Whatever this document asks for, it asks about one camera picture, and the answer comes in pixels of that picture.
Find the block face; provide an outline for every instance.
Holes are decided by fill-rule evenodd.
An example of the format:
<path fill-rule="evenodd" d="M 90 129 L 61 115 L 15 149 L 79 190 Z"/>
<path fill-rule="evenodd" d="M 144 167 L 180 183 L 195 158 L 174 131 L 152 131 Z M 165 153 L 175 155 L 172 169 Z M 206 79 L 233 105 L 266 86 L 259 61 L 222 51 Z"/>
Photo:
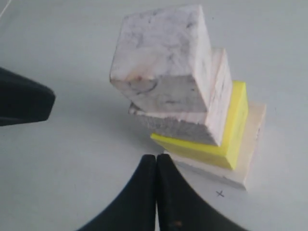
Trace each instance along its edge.
<path fill-rule="evenodd" d="M 212 49 L 210 110 L 200 113 L 149 113 L 132 103 L 129 113 L 152 132 L 162 136 L 220 146 L 232 93 L 225 49 Z"/>
<path fill-rule="evenodd" d="M 171 158 L 178 166 L 198 172 L 207 178 L 228 184 L 234 188 L 247 190 L 249 168 L 251 166 L 253 155 L 256 154 L 259 137 L 262 135 L 265 115 L 265 104 L 254 102 L 249 103 L 249 114 L 241 142 L 238 162 L 233 171 L 198 162 L 190 158 L 181 157 L 176 154 L 170 154 L 168 151 L 165 151 L 164 153 L 170 154 Z"/>
<path fill-rule="evenodd" d="M 110 82 L 146 112 L 205 112 L 211 46 L 201 5 L 125 17 Z"/>
<path fill-rule="evenodd" d="M 223 139 L 219 147 L 157 134 L 152 134 L 151 138 L 173 154 L 223 168 L 235 169 L 248 115 L 246 102 L 246 84 L 234 81 Z"/>

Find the yellow block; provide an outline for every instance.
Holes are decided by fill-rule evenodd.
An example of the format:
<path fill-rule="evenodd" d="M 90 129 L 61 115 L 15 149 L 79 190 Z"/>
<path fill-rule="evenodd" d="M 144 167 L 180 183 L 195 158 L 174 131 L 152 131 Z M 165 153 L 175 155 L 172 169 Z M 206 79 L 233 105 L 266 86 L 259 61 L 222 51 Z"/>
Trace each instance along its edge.
<path fill-rule="evenodd" d="M 155 133 L 151 138 L 170 153 L 223 168 L 235 169 L 247 115 L 246 83 L 233 81 L 221 146 L 179 140 Z"/>

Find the black object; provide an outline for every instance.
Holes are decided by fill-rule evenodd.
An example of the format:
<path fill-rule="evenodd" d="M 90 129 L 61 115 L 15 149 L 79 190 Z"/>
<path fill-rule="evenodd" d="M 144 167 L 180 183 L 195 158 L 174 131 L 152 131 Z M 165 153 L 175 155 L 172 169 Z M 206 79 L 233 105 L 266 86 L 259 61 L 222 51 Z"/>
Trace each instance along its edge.
<path fill-rule="evenodd" d="M 79 231 L 245 231 L 207 204 L 167 154 L 144 155 L 120 195 Z"/>
<path fill-rule="evenodd" d="M 0 126 L 45 121 L 54 101 L 51 89 L 0 68 Z"/>

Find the block stack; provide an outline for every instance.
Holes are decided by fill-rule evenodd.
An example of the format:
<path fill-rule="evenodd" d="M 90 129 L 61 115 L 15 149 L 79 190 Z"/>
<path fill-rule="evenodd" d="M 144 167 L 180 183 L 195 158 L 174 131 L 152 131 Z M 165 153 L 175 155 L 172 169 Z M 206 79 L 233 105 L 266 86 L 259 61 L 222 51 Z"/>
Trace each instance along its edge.
<path fill-rule="evenodd" d="M 110 82 L 167 151 L 235 169 L 248 115 L 246 85 L 232 81 L 226 50 L 211 46 L 201 5 L 126 16 Z"/>

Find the white background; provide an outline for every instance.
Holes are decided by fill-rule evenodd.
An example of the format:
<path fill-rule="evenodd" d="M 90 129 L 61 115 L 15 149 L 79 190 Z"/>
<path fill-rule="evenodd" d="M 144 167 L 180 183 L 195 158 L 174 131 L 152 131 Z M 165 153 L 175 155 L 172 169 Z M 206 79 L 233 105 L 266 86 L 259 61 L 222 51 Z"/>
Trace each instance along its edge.
<path fill-rule="evenodd" d="M 1 231 L 74 231 L 118 195 L 143 154 L 162 152 L 108 75 L 124 15 L 182 3 L 197 1 L 13 0 L 0 20 L 0 66 L 57 99 L 47 122 L 0 128 Z M 181 172 L 251 231 L 305 230 L 308 1 L 201 3 L 232 78 L 246 81 L 249 100 L 267 103 L 268 113 L 248 192 Z"/>

